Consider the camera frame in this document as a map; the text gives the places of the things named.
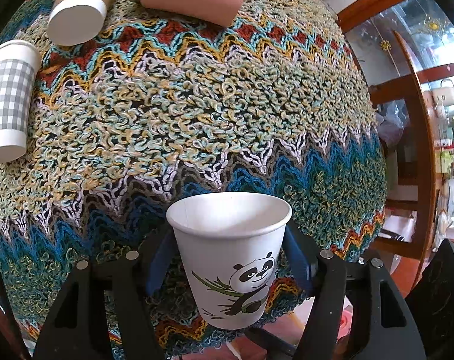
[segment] panda face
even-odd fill
[[[264,259],[255,259],[250,264],[234,266],[235,273],[230,277],[230,287],[237,292],[245,294],[263,286],[273,271],[276,260],[271,257],[272,252]]]

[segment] blue gripper pad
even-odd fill
[[[312,280],[319,268],[317,256],[320,250],[314,239],[302,234],[295,222],[290,220],[285,227],[282,248],[297,285],[308,296],[315,296]]]
[[[177,242],[172,227],[165,225],[159,234],[149,237],[144,242],[148,243],[142,251],[142,268],[145,270],[145,290],[152,296],[158,290],[167,273],[170,262],[178,253]]]

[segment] white paper cup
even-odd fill
[[[47,35],[62,46],[87,42],[102,30],[111,0],[56,0]]]
[[[30,98],[40,52],[24,40],[0,45],[0,164],[26,152]]]
[[[242,329],[265,310],[290,205],[270,195],[218,192],[179,200],[167,210],[202,318]]]

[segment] black cable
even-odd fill
[[[7,296],[7,290],[5,289],[4,280],[2,279],[2,274],[0,270],[0,304],[4,309],[7,320],[9,321],[12,332],[14,333],[15,338],[19,341],[19,345],[22,351],[22,355],[25,360],[31,360],[29,350],[25,346],[24,339],[22,338],[22,332],[20,331],[20,326],[15,320],[12,307],[10,306],[9,298]]]

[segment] panda cup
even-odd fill
[[[188,197],[167,210],[202,318],[242,329],[265,310],[290,205],[270,195],[219,192]]]

